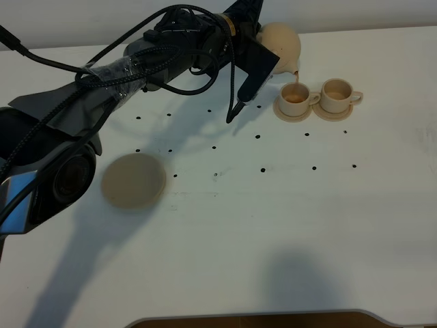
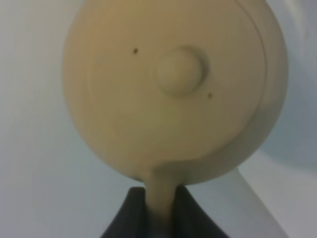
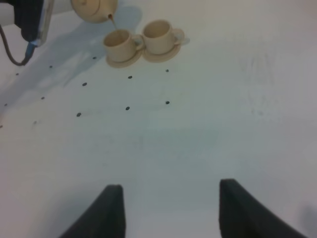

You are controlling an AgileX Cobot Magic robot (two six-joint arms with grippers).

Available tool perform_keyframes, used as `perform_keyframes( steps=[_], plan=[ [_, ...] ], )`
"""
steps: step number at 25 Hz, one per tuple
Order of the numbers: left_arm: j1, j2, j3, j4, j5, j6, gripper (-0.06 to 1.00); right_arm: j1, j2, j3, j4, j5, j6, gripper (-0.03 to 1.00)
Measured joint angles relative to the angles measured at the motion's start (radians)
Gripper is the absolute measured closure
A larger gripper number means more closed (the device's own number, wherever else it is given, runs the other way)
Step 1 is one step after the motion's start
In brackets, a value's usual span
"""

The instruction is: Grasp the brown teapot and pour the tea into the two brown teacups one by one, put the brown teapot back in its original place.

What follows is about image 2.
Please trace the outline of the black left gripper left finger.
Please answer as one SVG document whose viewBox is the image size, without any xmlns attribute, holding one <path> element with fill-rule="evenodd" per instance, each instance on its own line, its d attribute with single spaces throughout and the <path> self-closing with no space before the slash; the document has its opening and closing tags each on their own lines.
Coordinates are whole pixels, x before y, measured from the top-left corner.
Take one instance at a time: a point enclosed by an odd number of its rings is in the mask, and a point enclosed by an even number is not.
<svg viewBox="0 0 317 238">
<path fill-rule="evenodd" d="M 132 187 L 101 238 L 146 238 L 147 234 L 145 189 Z"/>
</svg>

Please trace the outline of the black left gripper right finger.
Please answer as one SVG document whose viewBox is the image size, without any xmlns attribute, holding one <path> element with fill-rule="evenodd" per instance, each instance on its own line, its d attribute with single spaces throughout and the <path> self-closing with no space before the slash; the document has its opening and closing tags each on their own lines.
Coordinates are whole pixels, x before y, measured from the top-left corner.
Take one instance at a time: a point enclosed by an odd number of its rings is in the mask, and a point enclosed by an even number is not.
<svg viewBox="0 0 317 238">
<path fill-rule="evenodd" d="M 178 186 L 175 192 L 172 236 L 174 238 L 229 238 L 204 212 L 184 186 Z"/>
</svg>

